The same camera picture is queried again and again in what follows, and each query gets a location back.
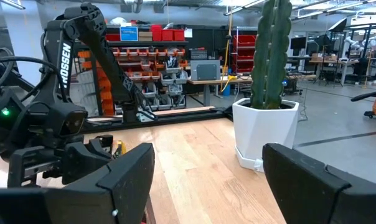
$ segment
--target wooden table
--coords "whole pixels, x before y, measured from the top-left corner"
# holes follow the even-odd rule
[[[128,150],[142,142],[153,144],[156,157],[150,196],[156,223],[285,223],[265,175],[239,166],[233,123],[228,119],[108,134],[122,140]],[[88,134],[85,140],[97,135]],[[3,187],[6,179],[7,164],[0,159]],[[62,186],[60,178],[40,181]]]
[[[193,85],[203,85],[203,102],[199,101],[198,99],[191,96],[191,98],[195,99],[198,103],[201,103],[203,106],[210,106],[210,85],[219,85],[220,83],[226,84],[228,82],[227,76],[224,77],[224,79],[221,80],[187,80],[187,83],[193,84]],[[242,77],[238,78],[236,80],[230,80],[228,84],[231,83],[251,83],[251,77]]]
[[[310,60],[309,61],[310,63],[315,63],[316,65],[321,65],[322,64],[322,60]],[[353,65],[355,63],[358,63],[356,61],[346,61],[346,62],[342,62],[342,61],[335,61],[335,60],[324,60],[323,61],[324,63],[331,63],[331,64],[338,64],[338,65],[343,65],[343,72],[342,72],[342,78],[340,80],[340,83],[342,85],[344,85],[344,81],[345,81],[345,75],[347,73],[347,66],[348,65]],[[319,74],[320,74],[320,69],[317,69],[317,72],[316,72],[316,77],[318,78],[319,77]]]

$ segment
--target gray electronic box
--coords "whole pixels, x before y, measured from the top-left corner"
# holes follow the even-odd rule
[[[195,81],[220,80],[220,60],[191,60],[190,79]]]

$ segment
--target computer monitor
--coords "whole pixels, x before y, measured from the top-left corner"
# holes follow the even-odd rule
[[[290,49],[305,49],[307,37],[292,38],[290,42]]]

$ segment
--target small robot arm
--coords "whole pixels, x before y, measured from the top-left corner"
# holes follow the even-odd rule
[[[138,107],[143,110],[144,96],[133,81],[118,65],[113,52],[105,40],[106,24],[103,14],[89,2],[78,7],[69,7],[65,13],[48,22],[42,37],[44,59],[53,63],[62,76],[59,83],[55,75],[42,87],[33,101],[55,102],[60,100],[60,85],[68,97],[73,65],[73,44],[80,40],[87,45],[98,60],[111,83],[113,100],[120,104],[125,123],[136,122]]]

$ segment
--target green led light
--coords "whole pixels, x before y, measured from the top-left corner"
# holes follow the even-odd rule
[[[1,110],[1,112],[3,113],[4,116],[8,116],[9,115],[9,110],[7,108],[3,108]]]

